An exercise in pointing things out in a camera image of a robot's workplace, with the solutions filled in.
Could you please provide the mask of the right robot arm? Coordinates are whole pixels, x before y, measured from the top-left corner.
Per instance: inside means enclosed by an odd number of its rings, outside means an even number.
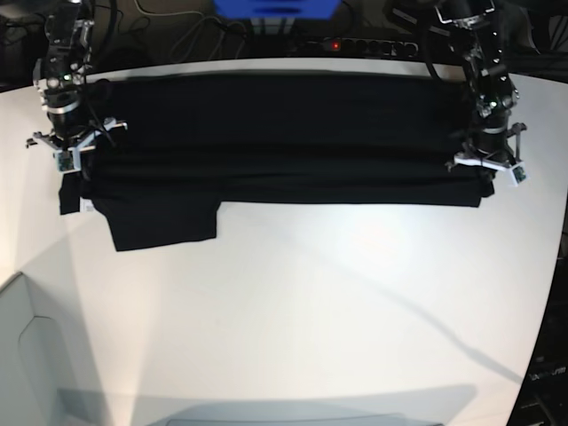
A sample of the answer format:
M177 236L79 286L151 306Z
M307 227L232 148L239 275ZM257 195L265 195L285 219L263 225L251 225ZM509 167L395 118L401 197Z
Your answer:
M127 127L125 121L99 114L110 99L111 83L88 81L95 8L94 1L60 2L46 20L47 52L34 69L34 86L51 131L34 133L27 144L44 142L65 173L82 167L84 154L96 148L98 138L113 143L110 131Z

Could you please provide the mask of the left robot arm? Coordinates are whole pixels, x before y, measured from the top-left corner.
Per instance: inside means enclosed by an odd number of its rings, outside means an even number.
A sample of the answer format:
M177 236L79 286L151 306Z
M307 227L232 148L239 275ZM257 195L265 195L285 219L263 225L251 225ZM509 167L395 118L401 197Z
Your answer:
M446 165L505 172L515 183L526 178L520 158L525 124L509 123L519 100L502 52L497 8L493 1L429 1L441 25L450 32L449 48L461 58L472 107L462 149Z

